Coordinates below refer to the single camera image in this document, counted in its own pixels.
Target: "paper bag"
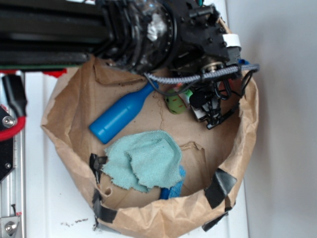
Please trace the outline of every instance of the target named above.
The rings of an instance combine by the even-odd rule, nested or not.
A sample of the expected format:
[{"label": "paper bag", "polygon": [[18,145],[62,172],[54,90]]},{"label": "paper bag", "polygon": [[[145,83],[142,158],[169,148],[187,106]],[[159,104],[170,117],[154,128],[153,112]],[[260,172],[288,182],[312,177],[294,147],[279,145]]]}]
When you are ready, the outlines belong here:
[{"label": "paper bag", "polygon": [[[57,82],[42,120],[42,128],[98,221],[124,235],[144,238],[175,238],[221,217],[235,204],[256,140],[258,90],[254,80],[240,99],[240,108],[212,130],[197,122],[191,111],[171,114],[164,98],[150,94],[138,116],[113,140],[103,145],[88,126],[123,95],[142,88],[144,80],[118,83],[125,74],[108,72],[92,58],[72,69]],[[98,75],[111,75],[113,84],[101,84]],[[239,98],[222,101],[223,113]],[[124,135],[165,130],[182,149],[187,174],[181,197],[158,200],[160,189],[149,193],[124,190],[102,174],[100,183],[89,167],[91,153],[104,149]]]}]

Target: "red cable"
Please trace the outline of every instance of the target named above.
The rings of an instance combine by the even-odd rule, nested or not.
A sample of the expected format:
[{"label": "red cable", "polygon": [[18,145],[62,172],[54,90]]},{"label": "red cable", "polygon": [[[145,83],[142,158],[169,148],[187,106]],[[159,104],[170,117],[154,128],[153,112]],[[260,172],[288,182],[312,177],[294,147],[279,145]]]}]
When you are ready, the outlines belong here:
[{"label": "red cable", "polygon": [[19,117],[18,122],[15,126],[8,128],[6,130],[0,131],[0,141],[8,140],[19,133],[25,126],[26,117]]}]

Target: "light green cloth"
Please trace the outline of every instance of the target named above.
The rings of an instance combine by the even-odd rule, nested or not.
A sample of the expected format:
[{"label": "light green cloth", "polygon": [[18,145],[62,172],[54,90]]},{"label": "light green cloth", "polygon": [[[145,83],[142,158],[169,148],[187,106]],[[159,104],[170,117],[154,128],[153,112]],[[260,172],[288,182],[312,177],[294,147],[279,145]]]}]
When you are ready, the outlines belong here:
[{"label": "light green cloth", "polygon": [[170,188],[182,180],[182,152],[163,130],[127,135],[105,149],[102,171],[122,188],[149,192],[154,186]]}]

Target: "white tape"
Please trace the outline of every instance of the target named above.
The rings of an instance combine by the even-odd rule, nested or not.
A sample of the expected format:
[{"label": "white tape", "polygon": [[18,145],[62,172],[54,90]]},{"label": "white tape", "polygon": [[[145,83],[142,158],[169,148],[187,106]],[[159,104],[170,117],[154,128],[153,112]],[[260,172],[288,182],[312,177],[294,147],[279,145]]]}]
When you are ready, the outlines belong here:
[{"label": "white tape", "polygon": [[237,34],[224,34],[222,36],[227,43],[227,47],[239,47],[241,49],[240,39]]}]

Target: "blue plastic bottle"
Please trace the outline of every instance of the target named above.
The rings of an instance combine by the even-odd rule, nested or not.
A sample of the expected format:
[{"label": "blue plastic bottle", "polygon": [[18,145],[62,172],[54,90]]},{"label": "blue plastic bottle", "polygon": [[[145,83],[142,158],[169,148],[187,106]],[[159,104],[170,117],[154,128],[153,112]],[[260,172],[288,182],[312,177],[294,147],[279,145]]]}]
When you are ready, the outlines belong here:
[{"label": "blue plastic bottle", "polygon": [[148,83],[141,90],[123,96],[95,120],[89,129],[103,144],[107,144],[137,116],[147,96],[153,90],[154,88]]}]

